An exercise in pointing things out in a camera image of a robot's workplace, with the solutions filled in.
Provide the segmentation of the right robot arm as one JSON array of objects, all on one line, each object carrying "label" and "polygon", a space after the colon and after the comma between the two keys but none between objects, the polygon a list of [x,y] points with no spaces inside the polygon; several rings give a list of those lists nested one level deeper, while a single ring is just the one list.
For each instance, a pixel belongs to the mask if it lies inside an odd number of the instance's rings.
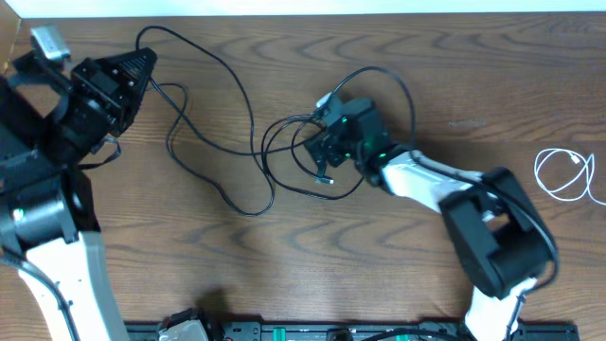
[{"label": "right robot arm", "polygon": [[539,290],[547,264],[559,263],[555,241],[507,168],[460,170],[428,158],[389,134],[370,98],[320,99],[312,120],[320,135],[305,148],[328,183],[328,166],[351,160],[363,180],[438,213],[473,285],[463,320],[471,340],[511,340],[526,297]]}]

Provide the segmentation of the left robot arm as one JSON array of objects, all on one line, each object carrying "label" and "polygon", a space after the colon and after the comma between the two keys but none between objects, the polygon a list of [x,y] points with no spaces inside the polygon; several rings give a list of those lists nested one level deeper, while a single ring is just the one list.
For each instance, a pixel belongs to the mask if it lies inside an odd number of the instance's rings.
[{"label": "left robot arm", "polygon": [[125,340],[87,155],[134,123],[157,61],[149,48],[65,72],[36,47],[1,81],[1,259],[55,340]]}]

